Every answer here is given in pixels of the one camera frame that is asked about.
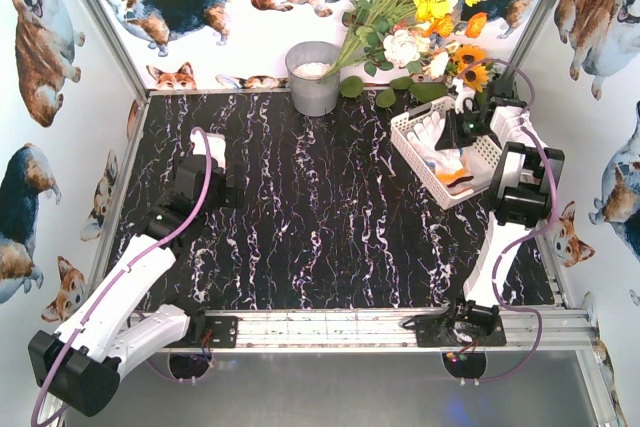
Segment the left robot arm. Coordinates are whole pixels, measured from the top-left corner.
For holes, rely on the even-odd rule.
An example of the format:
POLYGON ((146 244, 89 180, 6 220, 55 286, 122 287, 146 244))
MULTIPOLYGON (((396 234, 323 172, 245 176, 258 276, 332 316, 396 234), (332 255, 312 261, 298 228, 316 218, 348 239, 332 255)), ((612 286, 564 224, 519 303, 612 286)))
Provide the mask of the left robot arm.
POLYGON ((197 301, 167 297, 153 313, 126 322, 153 284, 189 258, 203 236, 207 214, 239 208, 243 190, 228 181, 221 155, 191 154, 174 183, 145 214, 117 265, 54 333, 38 331, 28 353, 39 395, 87 417, 101 412, 121 380, 162 348, 194 344, 205 335, 205 309, 197 301))

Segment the blue dotted glove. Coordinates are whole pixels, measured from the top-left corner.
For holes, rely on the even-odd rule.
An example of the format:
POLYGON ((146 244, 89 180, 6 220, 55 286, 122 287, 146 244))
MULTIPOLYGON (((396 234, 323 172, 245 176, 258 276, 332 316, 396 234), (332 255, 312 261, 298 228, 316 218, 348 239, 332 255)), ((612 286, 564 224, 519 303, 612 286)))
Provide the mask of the blue dotted glove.
POLYGON ((437 150, 446 124, 439 112, 428 114, 406 134, 406 138, 420 159, 446 187, 453 188, 473 179, 460 149, 437 150))

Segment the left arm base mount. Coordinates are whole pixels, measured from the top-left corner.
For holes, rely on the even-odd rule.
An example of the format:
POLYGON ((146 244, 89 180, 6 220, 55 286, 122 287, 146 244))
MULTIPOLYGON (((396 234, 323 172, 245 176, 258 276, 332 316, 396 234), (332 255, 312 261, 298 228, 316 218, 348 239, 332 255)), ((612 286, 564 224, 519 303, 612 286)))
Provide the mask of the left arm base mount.
POLYGON ((230 315, 203 315, 191 322, 181 339, 165 348, 233 349, 239 333, 239 318, 230 315))

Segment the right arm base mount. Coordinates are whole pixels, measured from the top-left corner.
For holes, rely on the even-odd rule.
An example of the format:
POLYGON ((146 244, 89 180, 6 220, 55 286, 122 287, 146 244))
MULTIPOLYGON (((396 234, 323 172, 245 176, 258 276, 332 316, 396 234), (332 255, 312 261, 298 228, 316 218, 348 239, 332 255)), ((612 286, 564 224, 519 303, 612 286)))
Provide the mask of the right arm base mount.
POLYGON ((504 347, 503 330, 487 334, 480 327, 465 322, 453 322, 444 315, 415 315, 403 319, 400 326, 415 334, 419 347, 465 347, 476 341, 480 347, 504 347))

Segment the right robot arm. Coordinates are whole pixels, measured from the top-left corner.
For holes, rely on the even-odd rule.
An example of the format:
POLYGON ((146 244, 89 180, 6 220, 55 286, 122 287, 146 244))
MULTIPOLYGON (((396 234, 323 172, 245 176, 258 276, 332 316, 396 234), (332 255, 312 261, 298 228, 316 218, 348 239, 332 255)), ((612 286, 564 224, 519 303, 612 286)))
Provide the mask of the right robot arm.
POLYGON ((462 149, 494 134, 501 155, 486 192, 487 233, 476 266, 465 281, 467 302, 502 306, 503 287, 520 244, 545 233, 557 219, 557 185, 564 154, 540 140, 527 106, 500 99, 488 115, 474 105, 474 93, 461 79, 452 84, 454 107, 447 110, 435 149, 462 149))

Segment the cream rubber glove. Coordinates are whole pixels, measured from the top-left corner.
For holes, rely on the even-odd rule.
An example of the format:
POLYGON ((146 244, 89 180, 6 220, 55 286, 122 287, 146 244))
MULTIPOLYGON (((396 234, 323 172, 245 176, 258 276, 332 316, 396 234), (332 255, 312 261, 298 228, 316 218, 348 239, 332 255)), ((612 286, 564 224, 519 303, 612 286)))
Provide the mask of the cream rubber glove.
POLYGON ((472 175, 459 177, 455 181, 451 182, 450 184, 448 184, 446 186, 447 192, 451 196, 456 196, 456 195, 460 195, 463 192, 466 192, 468 190, 472 190, 473 189, 473 183, 472 183, 473 180, 474 180, 474 177, 472 175))

